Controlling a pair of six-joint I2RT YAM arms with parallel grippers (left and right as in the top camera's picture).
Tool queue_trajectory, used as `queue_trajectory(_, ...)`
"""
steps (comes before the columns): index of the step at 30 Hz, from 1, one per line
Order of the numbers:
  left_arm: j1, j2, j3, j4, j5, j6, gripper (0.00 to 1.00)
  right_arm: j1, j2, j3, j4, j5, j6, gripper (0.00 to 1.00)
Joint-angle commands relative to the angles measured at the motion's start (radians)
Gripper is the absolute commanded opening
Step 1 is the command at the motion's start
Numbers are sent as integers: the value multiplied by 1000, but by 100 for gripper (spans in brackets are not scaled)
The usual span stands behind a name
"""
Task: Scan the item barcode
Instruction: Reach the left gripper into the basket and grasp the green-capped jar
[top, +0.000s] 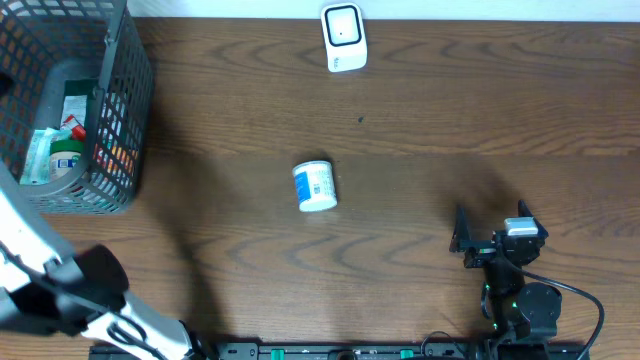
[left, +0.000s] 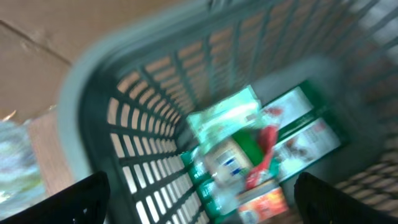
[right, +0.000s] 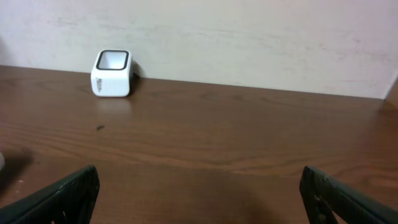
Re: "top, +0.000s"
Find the green lid jar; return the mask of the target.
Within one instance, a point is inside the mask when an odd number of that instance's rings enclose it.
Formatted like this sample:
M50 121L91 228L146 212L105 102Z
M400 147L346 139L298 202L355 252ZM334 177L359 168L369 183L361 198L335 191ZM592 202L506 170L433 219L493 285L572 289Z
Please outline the green lid jar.
M84 143L78 140L58 140L51 144L49 156L49 180L66 175L79 161Z

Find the white jar blue label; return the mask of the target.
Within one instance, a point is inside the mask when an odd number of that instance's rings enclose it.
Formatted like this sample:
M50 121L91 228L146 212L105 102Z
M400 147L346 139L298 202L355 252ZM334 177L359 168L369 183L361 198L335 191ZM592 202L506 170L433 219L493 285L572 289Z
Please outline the white jar blue label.
M315 160L301 163L293 168L292 175L301 212L321 212L337 206L330 162Z

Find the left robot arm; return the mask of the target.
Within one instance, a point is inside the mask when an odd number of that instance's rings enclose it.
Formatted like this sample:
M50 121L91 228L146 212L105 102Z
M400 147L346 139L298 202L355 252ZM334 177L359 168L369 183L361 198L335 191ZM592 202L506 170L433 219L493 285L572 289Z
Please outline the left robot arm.
M177 319L129 289L103 245L81 253L21 196L1 171L1 327L108 342L139 359L215 359L218 354Z

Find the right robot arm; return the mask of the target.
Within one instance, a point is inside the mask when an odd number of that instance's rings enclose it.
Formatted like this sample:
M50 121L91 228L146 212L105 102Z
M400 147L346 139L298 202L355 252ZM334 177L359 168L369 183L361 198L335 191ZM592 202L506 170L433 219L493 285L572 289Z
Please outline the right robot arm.
M462 207L456 208L449 251L463 253L466 268L481 268L485 281L481 309L494 332L468 346L469 359L549 359L548 341L557 335L561 292L542 282L526 282L523 267L540 256L548 237L524 201L518 215L489 240L475 240Z

